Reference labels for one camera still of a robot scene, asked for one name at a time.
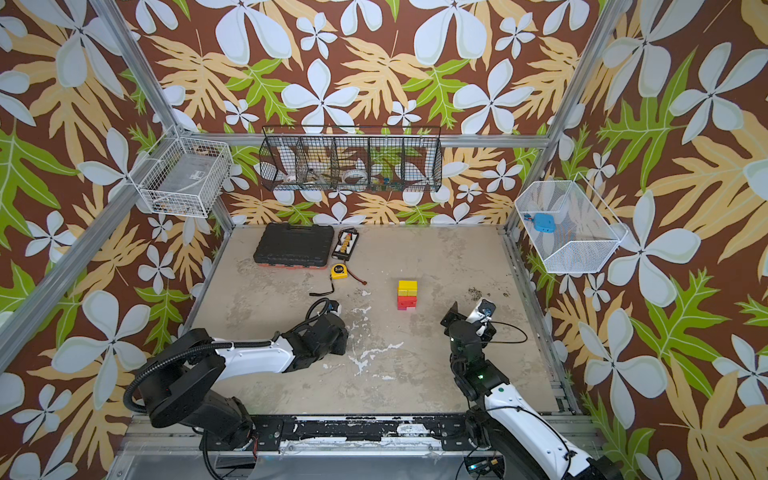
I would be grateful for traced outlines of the red block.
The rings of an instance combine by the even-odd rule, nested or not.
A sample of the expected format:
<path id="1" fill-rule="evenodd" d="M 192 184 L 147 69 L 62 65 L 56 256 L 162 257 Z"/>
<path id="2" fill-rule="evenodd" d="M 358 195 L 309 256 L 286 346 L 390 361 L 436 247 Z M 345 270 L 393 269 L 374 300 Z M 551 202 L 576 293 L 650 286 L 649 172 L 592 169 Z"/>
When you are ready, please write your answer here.
<path id="1" fill-rule="evenodd" d="M 398 296 L 397 309 L 401 311 L 413 310 L 417 307 L 417 296 Z"/>

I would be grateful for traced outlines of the yellow rectangular block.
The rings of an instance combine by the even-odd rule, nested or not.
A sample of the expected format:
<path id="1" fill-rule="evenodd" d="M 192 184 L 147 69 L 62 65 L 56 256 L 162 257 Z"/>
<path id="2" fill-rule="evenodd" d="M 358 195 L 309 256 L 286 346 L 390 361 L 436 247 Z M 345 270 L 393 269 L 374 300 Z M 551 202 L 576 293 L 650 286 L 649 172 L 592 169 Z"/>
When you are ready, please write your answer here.
<path id="1" fill-rule="evenodd" d="M 399 297 L 416 297 L 418 295 L 418 282 L 415 280 L 400 280 L 398 282 L 397 295 Z"/>

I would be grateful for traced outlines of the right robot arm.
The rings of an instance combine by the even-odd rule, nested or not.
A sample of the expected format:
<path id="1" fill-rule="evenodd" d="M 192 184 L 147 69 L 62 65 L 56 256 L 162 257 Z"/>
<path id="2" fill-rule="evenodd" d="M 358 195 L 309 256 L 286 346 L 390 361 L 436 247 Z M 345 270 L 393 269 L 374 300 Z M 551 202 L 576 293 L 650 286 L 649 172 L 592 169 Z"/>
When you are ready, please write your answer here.
<path id="1" fill-rule="evenodd" d="M 560 434 L 485 356 L 496 327 L 495 304 L 482 299 L 465 315 L 454 303 L 440 324 L 450 341 L 449 366 L 467 399 L 466 428 L 477 452 L 504 460 L 505 479 L 620 479 L 619 466 L 597 459 Z"/>

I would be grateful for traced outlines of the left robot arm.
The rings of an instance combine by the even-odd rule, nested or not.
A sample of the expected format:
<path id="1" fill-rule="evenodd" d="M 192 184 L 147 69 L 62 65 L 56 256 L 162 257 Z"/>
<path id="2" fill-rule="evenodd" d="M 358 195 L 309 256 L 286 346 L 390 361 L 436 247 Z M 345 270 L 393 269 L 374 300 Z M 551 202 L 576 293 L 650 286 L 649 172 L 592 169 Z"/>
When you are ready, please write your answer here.
<path id="1" fill-rule="evenodd" d="M 254 422 L 240 400 L 213 390 L 217 381 L 307 369 L 329 354 L 345 355 L 347 340 L 346 325 L 333 310 L 269 340 L 215 339 L 195 328 L 136 371 L 123 403 L 147 415 L 155 428 L 180 424 L 202 431 L 208 444 L 239 449 L 254 438 Z"/>

